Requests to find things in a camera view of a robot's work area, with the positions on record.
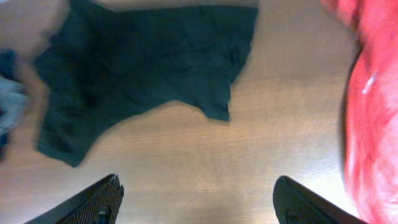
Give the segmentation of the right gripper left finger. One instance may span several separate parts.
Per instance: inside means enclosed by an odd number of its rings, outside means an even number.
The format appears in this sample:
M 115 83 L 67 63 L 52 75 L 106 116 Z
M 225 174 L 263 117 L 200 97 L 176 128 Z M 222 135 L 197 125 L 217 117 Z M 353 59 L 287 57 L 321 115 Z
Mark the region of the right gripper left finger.
M 27 224 L 115 224 L 123 197 L 119 176 L 110 174 Z

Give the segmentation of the black shirt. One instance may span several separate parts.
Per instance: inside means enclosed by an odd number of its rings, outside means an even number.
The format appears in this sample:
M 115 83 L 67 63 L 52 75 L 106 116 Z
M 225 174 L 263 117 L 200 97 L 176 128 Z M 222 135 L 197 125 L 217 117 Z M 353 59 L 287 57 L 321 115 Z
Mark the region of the black shirt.
M 228 121 L 257 12 L 220 5 L 112 11 L 70 1 L 33 62 L 49 88 L 38 151 L 76 167 L 107 129 L 170 101 Z

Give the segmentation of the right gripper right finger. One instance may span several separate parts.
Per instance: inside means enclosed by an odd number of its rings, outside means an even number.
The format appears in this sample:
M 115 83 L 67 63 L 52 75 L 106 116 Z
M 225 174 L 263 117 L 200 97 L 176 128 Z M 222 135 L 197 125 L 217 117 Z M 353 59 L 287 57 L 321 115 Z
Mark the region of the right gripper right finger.
M 272 201 L 281 224 L 366 224 L 288 176 L 280 176 Z

